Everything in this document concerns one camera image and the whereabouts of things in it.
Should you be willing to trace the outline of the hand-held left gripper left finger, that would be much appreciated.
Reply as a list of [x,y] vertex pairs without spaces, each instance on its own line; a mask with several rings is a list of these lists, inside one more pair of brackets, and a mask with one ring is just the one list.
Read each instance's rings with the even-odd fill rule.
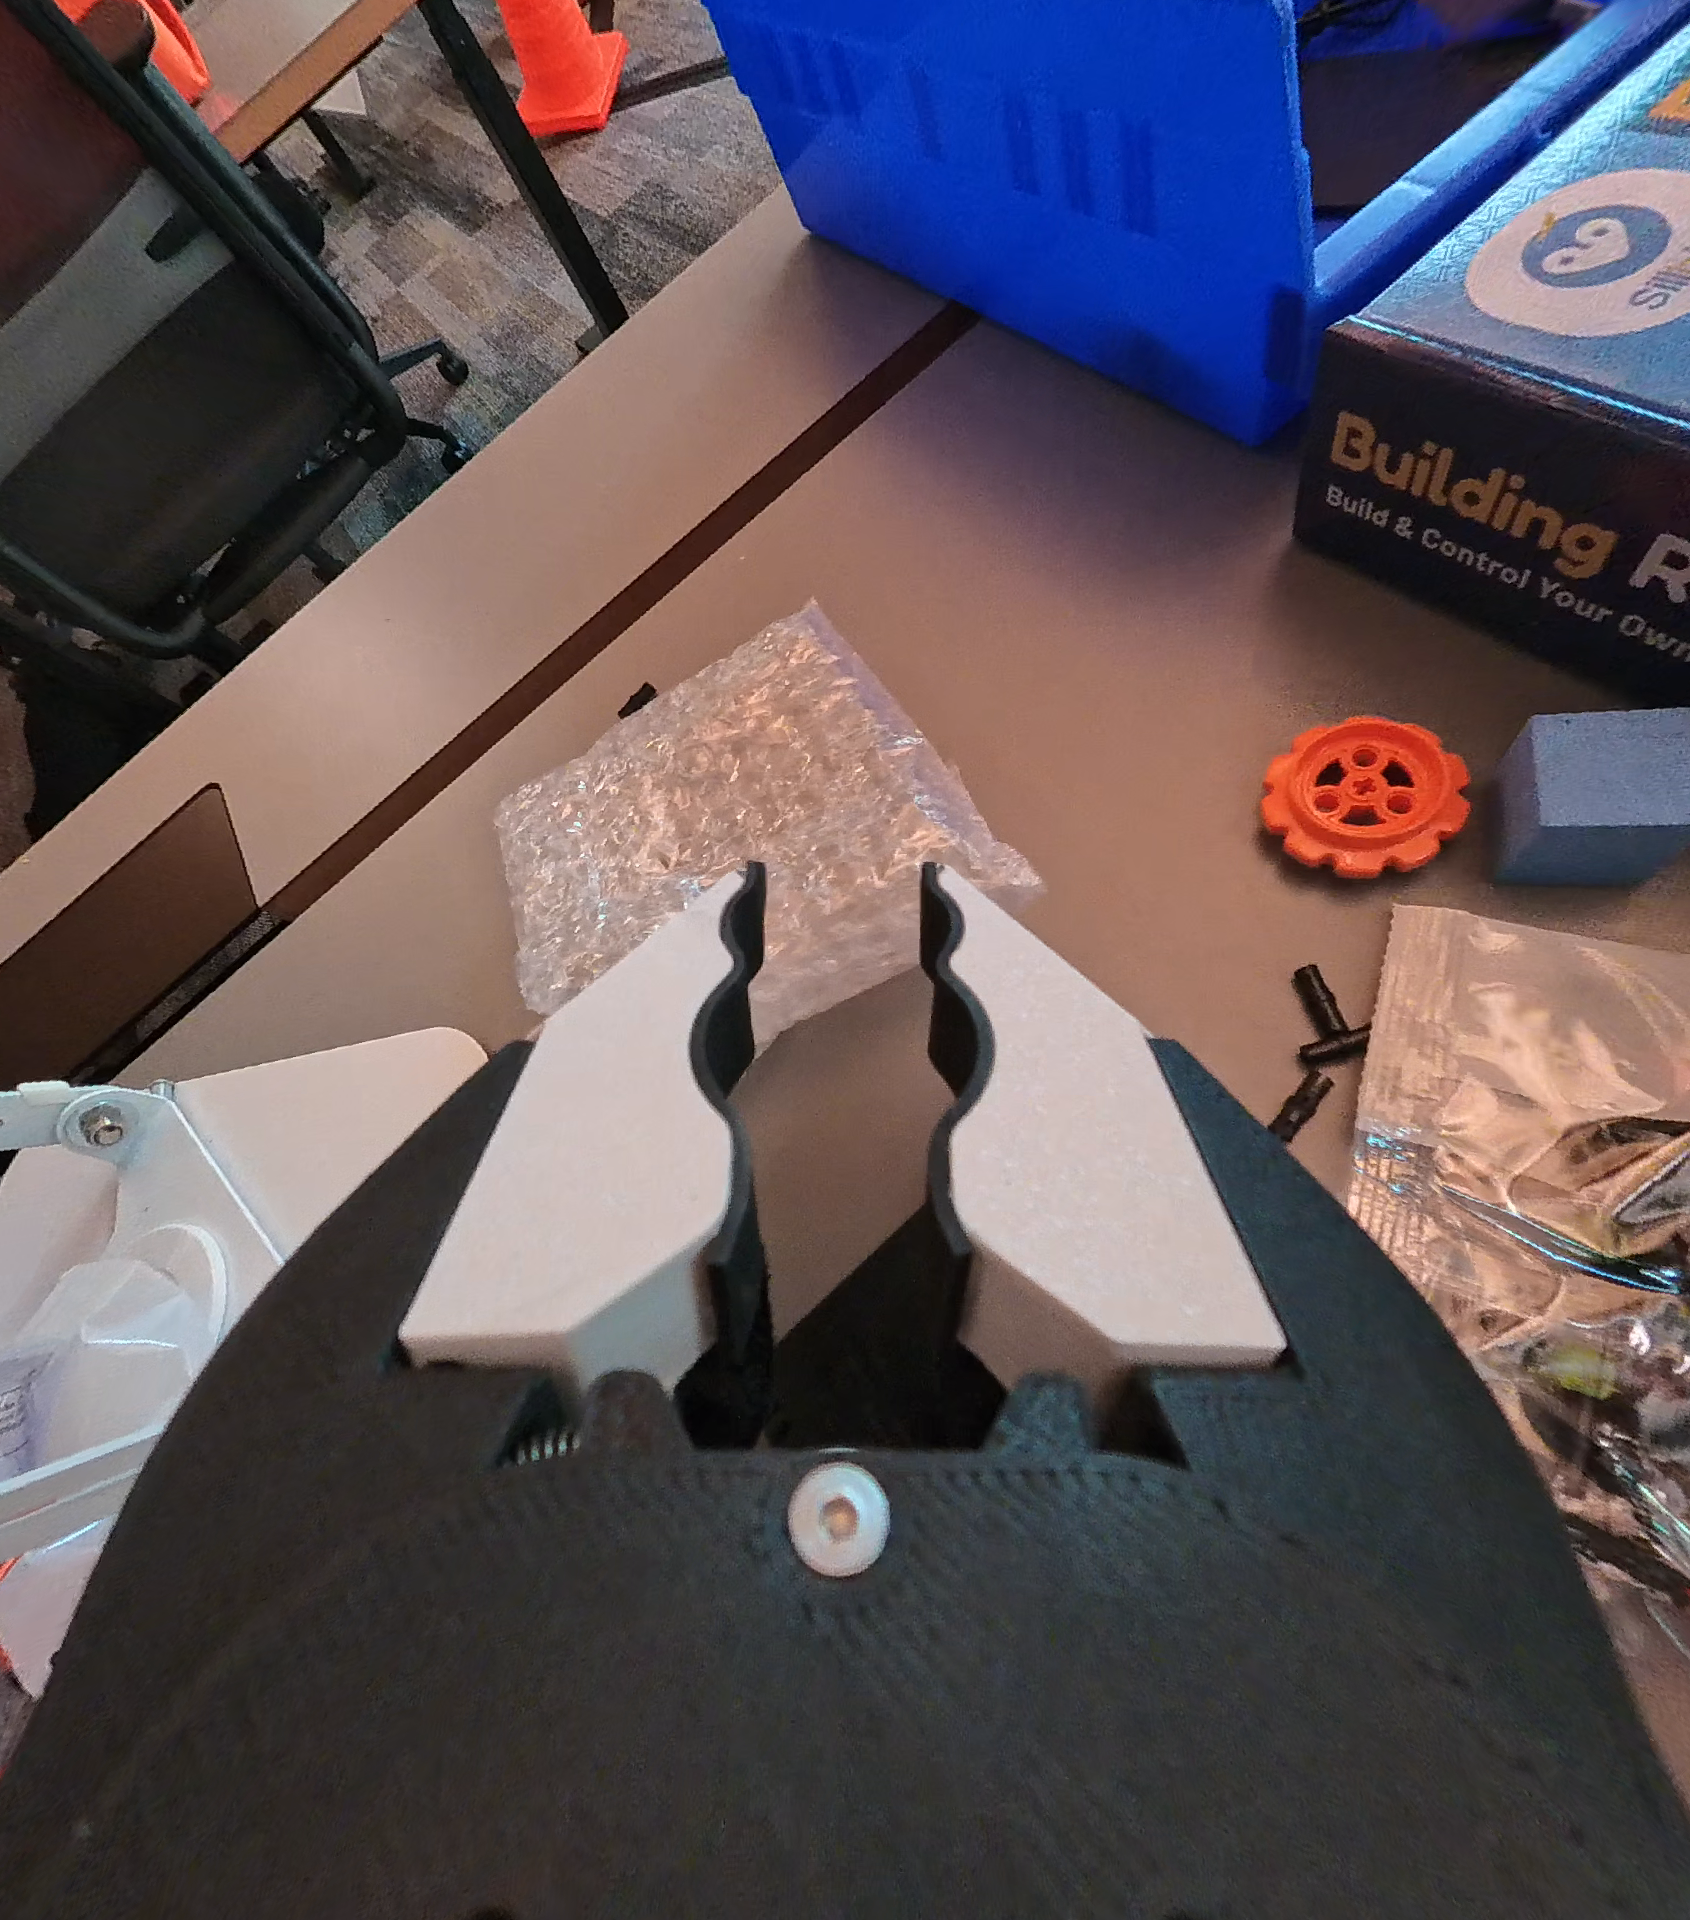
[[646,1373],[701,1446],[761,1442],[775,1328],[732,1095],[764,907],[748,861],[544,1020],[403,1318],[413,1363],[536,1369],[571,1401]]

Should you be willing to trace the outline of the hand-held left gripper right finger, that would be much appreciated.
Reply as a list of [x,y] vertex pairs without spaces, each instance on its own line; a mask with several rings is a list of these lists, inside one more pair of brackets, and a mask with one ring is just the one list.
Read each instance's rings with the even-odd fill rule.
[[1283,1361],[1289,1332],[1146,1025],[953,868],[923,869],[921,932],[957,1343],[1005,1390],[1072,1379],[1094,1414],[1149,1367]]

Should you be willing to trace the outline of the small orange plastic wheel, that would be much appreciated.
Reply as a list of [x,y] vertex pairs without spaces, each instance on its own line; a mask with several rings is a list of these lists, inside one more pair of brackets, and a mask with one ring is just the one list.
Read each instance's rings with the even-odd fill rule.
[[1423,869],[1469,825],[1470,781],[1437,732],[1352,716],[1294,733],[1269,759],[1260,824],[1300,865],[1372,881]]

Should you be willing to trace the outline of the blue wooden cube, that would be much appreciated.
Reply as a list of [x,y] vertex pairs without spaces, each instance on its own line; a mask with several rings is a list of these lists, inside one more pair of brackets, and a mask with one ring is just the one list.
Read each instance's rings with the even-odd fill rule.
[[1690,707],[1535,713],[1490,791],[1494,881],[1638,885],[1690,848]]

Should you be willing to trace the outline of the blue plastic storage bin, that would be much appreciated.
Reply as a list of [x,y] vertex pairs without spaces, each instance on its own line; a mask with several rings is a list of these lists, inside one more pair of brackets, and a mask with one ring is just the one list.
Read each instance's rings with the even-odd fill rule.
[[1302,3],[708,3],[807,225],[1240,443],[1324,333],[1690,23],[1590,15],[1360,205],[1318,192]]

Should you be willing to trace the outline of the black perforated plastic block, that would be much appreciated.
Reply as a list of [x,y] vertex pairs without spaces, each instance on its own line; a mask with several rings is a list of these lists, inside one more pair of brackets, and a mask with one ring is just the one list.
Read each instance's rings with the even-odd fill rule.
[[966,1266],[931,1205],[912,1212],[773,1354],[776,1449],[978,1449],[1002,1381],[961,1341]]

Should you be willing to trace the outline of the clear bubble wrap sheet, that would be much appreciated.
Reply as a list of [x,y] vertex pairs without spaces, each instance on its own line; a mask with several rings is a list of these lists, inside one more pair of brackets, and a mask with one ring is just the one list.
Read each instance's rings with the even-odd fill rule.
[[918,961],[925,863],[1013,914],[1046,888],[815,601],[527,780],[496,840],[536,1015],[761,861],[758,1047]]

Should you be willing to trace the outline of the black office chair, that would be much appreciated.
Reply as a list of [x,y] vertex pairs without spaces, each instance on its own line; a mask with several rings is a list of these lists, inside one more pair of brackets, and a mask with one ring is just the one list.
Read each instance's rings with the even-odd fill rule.
[[401,373],[330,277],[321,209],[241,163],[146,3],[0,3],[0,639],[60,621],[214,659],[411,440]]

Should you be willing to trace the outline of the dark blue cardboard kit box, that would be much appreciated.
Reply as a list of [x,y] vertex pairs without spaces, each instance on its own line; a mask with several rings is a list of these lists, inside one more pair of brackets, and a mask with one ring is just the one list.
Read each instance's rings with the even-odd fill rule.
[[1690,23],[1323,341],[1293,534],[1690,707]]

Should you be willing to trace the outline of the flat black rectangular panel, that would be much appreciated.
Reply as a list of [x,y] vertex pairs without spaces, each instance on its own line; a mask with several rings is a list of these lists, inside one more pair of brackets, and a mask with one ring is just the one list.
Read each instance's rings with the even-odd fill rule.
[[1555,30],[1299,66],[1313,214],[1347,220],[1506,91],[1560,42]]

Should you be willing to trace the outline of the orange traffic cone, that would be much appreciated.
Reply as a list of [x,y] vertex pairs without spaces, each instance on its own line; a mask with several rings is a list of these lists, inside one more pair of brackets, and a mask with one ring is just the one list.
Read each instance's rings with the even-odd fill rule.
[[536,137],[603,129],[619,101],[630,43],[594,30],[579,2],[496,2],[518,62],[518,114]]

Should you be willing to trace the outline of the light wooden side table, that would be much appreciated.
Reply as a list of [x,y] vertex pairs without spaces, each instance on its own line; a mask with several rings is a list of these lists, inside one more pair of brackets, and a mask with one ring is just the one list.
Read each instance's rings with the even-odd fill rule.
[[185,12],[187,25],[211,71],[202,118],[241,163],[263,161],[283,131],[305,126],[344,196],[352,202],[370,196],[378,181],[358,165],[328,124],[323,101],[408,12],[421,13],[457,91],[504,161],[551,251],[590,313],[593,324],[576,343],[580,353],[590,353],[616,333],[630,313],[459,3],[192,3]]

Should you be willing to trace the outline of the orange fabric item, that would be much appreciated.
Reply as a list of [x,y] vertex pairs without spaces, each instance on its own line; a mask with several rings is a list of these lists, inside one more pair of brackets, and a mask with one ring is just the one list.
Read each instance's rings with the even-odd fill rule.
[[137,2],[137,6],[152,23],[154,66],[189,105],[198,105],[213,90],[213,74],[198,39],[187,23],[185,10],[167,0],[144,0]]

